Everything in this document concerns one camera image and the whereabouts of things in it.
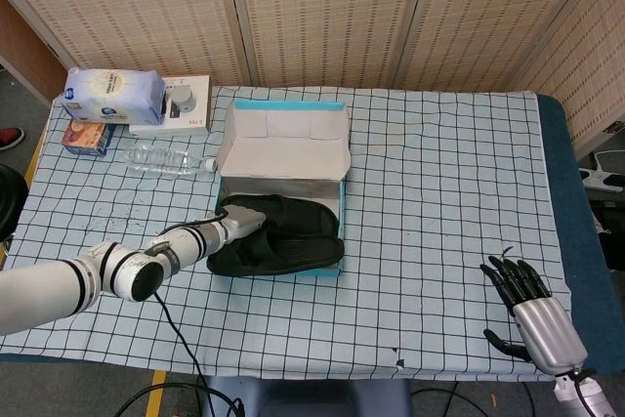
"plastic water bottle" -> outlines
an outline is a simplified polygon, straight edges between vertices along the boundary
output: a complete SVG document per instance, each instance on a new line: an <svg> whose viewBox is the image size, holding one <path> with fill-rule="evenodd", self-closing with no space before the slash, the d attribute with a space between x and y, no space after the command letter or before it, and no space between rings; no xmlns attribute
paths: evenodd
<svg viewBox="0 0 625 417"><path fill-rule="evenodd" d="M215 158L162 146L135 146L126 152L126 162L133 170L168 175L213 173L217 169Z"/></svg>

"checkered tablecloth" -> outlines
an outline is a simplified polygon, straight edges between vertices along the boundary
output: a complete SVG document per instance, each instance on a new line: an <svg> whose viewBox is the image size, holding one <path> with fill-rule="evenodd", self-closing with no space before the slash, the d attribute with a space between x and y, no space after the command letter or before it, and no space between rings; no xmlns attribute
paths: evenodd
<svg viewBox="0 0 625 417"><path fill-rule="evenodd" d="M513 246L569 310L536 97L343 88L216 87L208 139L160 141L216 155L233 97L332 101L351 116L345 270L338 278L227 278L204 262L159 293L206 374L272 378L537 379L494 351L518 340L479 270ZM70 258L104 239L146 247L164 227L205 218L218 176L128 170L138 140L118 127L104 158L61 146L52 109L8 268ZM192 373L159 305L103 294L88 311L12 336L0 353L44 354Z"/></svg>

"black sandal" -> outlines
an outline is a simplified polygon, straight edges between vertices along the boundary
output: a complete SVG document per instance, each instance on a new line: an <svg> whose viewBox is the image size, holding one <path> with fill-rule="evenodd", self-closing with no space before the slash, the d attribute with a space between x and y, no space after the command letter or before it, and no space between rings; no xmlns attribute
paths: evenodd
<svg viewBox="0 0 625 417"><path fill-rule="evenodd" d="M298 234L331 234L336 236L339 221L325 205L282 195L234 194L221 205L240 205L262 212L280 231Z"/></svg>
<svg viewBox="0 0 625 417"><path fill-rule="evenodd" d="M209 256L206 265L219 275L279 275L328 268L344 253L343 241L334 235L289 233L266 222Z"/></svg>

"cable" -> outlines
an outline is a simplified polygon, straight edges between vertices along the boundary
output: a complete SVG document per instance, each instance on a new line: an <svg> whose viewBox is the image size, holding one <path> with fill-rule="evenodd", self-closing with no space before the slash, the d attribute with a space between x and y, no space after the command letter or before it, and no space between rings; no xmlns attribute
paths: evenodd
<svg viewBox="0 0 625 417"><path fill-rule="evenodd" d="M590 415L590 417L596 417L595 412L593 412L593 409L591 409L590 405L588 405L588 402L586 402L586 398L584 397L584 395L582 395L580 381L581 380L577 379L573 380L573 385L575 386L575 392L577 393L577 397L579 397L579 400L581 400L582 405L586 409L586 412L588 412L588 415Z"/></svg>
<svg viewBox="0 0 625 417"><path fill-rule="evenodd" d="M534 406L534 398L531 396L531 392L529 391L529 386L525 381L521 382L523 387L525 388L525 392L527 393L527 398L529 399L529 405L531 406L531 417L536 417L536 407Z"/></svg>
<svg viewBox="0 0 625 417"><path fill-rule="evenodd" d="M484 417L488 417L488 414L486 412L484 412L481 407L479 407L477 404L475 404L468 397L462 396L461 394L456 393L455 391L444 390L442 388L424 388L423 390L413 391L412 393L410 393L410 395L411 396L416 396L416 395L419 395L421 393L444 393L444 394L456 396L459 399L462 399L465 402L469 403L475 410L477 410Z"/></svg>
<svg viewBox="0 0 625 417"><path fill-rule="evenodd" d="M456 382L453 384L453 388L451 389L451 392L452 392L452 393L455 393L455 392L456 392L456 390L458 389L458 385L459 385L459 384L460 384L460 383L459 383L458 381L456 381ZM445 410L444 410L444 412L442 413L442 417L447 417L447 412L449 412L449 407L451 406L451 400L452 400L452 399L453 399L453 395L449 395L449 399L447 400L447 405L445 406Z"/></svg>
<svg viewBox="0 0 625 417"><path fill-rule="evenodd" d="M234 403L238 402L238 408L239 409L244 409L243 407L243 401L241 400L240 397L237 397L234 401ZM228 409L228 413L226 414L226 417L230 417L230 413L232 412L232 407L230 409Z"/></svg>
<svg viewBox="0 0 625 417"><path fill-rule="evenodd" d="M161 233L158 234L158 236L160 236L161 234L165 234L167 231L171 231L172 229L180 229L182 227L195 227L197 225L212 224L214 222L219 222L220 220L223 220L225 217L228 216L228 210L221 207L220 209L215 211L215 215L216 217L213 217L212 219L196 220L194 222L182 222L180 224L174 224L170 227L166 227Z"/></svg>
<svg viewBox="0 0 625 417"><path fill-rule="evenodd" d="M183 346L185 346L185 349L187 350L187 354L188 356L191 357L191 360L193 360L193 364L195 365L195 368L197 369L197 375L198 378L200 378L202 380L202 385L204 385L204 388L206 389L210 389L208 386L208 383L206 382L206 378L204 378L204 375L202 374L202 369L199 366L199 362L197 361L197 358L195 358L195 355L193 354L193 352L191 351L190 347L187 344L187 341L185 340L185 336L183 336L183 333L180 332L180 329L178 329L178 327L176 326L176 324L174 324L174 320L172 319L172 316L169 314L169 310L167 309L167 306L165 305L165 302L163 302L163 299L160 298L160 296L158 295L157 292L154 292L154 298L156 299L156 301L160 304L161 308L163 309L163 312L165 313L165 316L167 317L167 322L169 322L169 325L172 326L172 329L174 329L174 332L176 333L176 335L178 336L178 338L180 339L180 341L183 343ZM197 398L197 401L199 403L199 397L197 396L197 392L195 393L195 397ZM215 409L213 409L213 401L211 400L211 396L210 394L207 395L208 398L208 405L211 409L212 412L212 416L215 416Z"/></svg>
<svg viewBox="0 0 625 417"><path fill-rule="evenodd" d="M228 405L228 407L229 407L229 412L232 410L234 412L234 416L235 417L245 417L245 411L242 409L242 406L241 406L241 408L239 410L239 408L236 406L234 401L231 400L224 393L221 393L221 392L219 392L217 390L214 390L214 389L208 388L208 387L204 387L204 386L201 386L201 385L197 385L196 386L196 385L194 385L192 383L177 383L177 382L159 383L157 385L152 385L152 386L148 386L148 387L143 388L138 393L136 393L134 396L129 398L126 402L124 402L123 405L119 408L119 410L117 412L115 412L114 417L120 417L124 412L126 412L128 407L130 407L133 404L133 402L135 402L141 396L144 396L144 395L146 395L148 393L151 393L152 391L163 390L165 388L179 388L179 389L203 391L204 393L206 393L207 396L213 395L213 396L216 396L216 397L220 398L223 402L225 402Z"/></svg>
<svg viewBox="0 0 625 417"><path fill-rule="evenodd" d="M199 386L199 375L195 378L195 386ZM199 415L202 415L202 402L199 398L199 392L197 390L195 390L195 403L197 404L197 411L199 412Z"/></svg>

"silver robotic hand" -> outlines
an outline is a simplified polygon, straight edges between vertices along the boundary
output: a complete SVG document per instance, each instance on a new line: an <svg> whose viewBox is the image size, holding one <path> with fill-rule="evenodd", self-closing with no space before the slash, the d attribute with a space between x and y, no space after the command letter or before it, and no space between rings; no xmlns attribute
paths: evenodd
<svg viewBox="0 0 625 417"><path fill-rule="evenodd" d="M523 345L509 344L484 329L488 342L502 354L533 362L540 371L555 375L554 393L563 415L615 417L601 387L590 378L594 370L583 368L588 357L584 344L538 272L524 261L514 263L494 256L488 261L495 269L486 264L480 268L515 319Z"/></svg>
<svg viewBox="0 0 625 417"><path fill-rule="evenodd" d="M177 224L145 251L105 241L74 259L0 271L0 335L80 313L101 291L142 302L163 280L257 230L265 214L226 206L222 216Z"/></svg>

